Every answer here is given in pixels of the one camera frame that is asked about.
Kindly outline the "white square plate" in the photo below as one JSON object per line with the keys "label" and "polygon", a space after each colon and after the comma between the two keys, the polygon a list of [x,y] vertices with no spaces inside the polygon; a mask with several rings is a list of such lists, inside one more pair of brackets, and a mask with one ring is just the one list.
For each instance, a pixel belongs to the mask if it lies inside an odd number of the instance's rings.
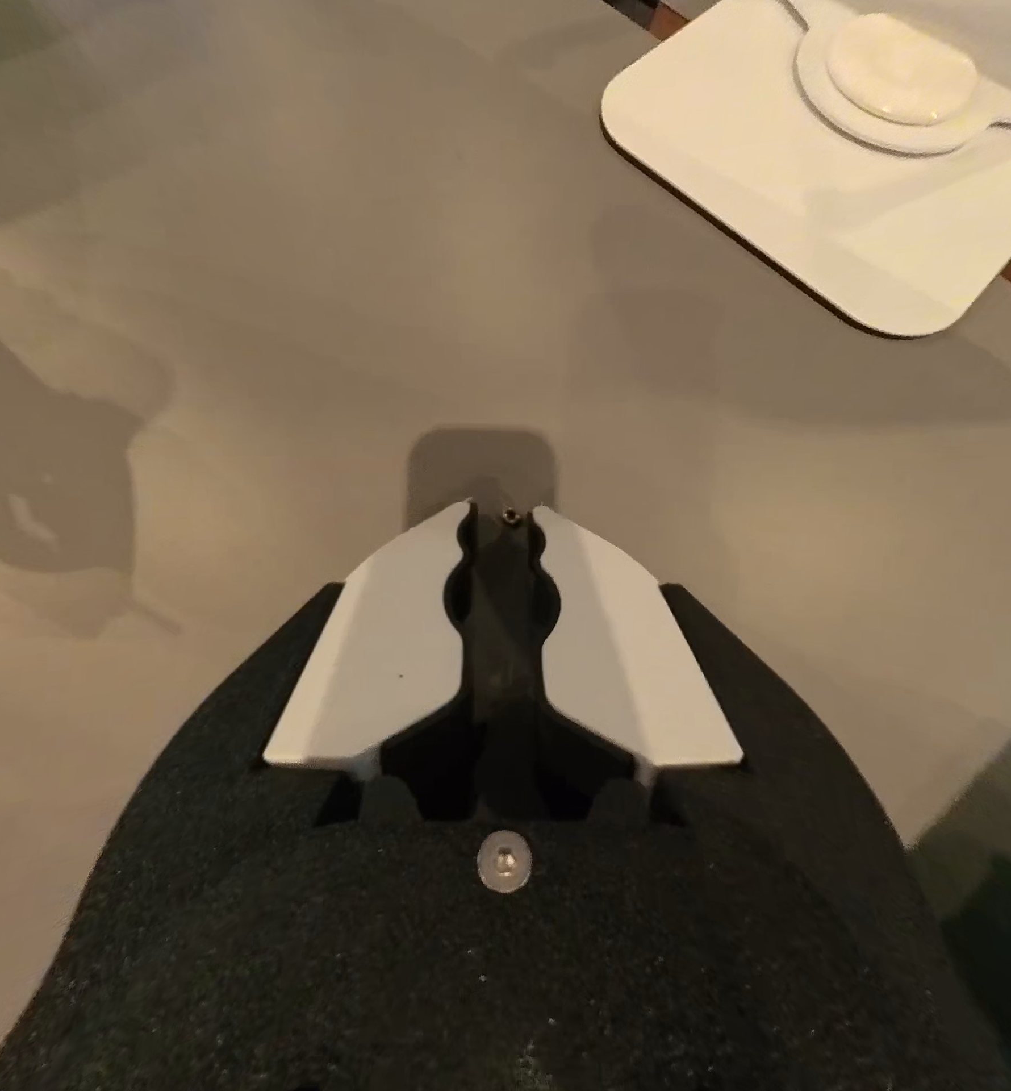
{"label": "white square plate", "polygon": [[854,324],[948,329],[1011,260],[1011,125],[960,149],[875,148],[798,73],[840,2],[717,2],[607,84],[613,145]]}

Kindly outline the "cream round disc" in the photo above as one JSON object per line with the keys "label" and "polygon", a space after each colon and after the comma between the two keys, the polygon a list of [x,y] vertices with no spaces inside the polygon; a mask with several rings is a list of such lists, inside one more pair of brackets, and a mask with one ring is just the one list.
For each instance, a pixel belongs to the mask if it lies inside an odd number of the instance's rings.
{"label": "cream round disc", "polygon": [[826,69],[855,107],[908,127],[932,127],[963,113],[980,82],[967,53],[884,12],[837,29]]}

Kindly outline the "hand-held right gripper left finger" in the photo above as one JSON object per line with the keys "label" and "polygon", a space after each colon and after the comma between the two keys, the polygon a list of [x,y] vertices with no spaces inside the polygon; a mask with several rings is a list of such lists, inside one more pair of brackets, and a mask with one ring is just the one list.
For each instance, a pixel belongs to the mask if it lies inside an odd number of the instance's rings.
{"label": "hand-held right gripper left finger", "polygon": [[376,777],[387,744],[461,696],[464,640],[446,604],[477,516],[454,502],[353,570],[264,748],[272,768]]}

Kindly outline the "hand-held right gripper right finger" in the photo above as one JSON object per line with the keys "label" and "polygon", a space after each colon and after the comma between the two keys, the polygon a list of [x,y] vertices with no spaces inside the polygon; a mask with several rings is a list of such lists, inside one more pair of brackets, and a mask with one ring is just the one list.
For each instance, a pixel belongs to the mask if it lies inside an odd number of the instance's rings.
{"label": "hand-held right gripper right finger", "polygon": [[641,562],[545,505],[532,511],[540,574],[558,598],[542,642],[549,709],[617,755],[634,778],[734,767],[741,742]]}

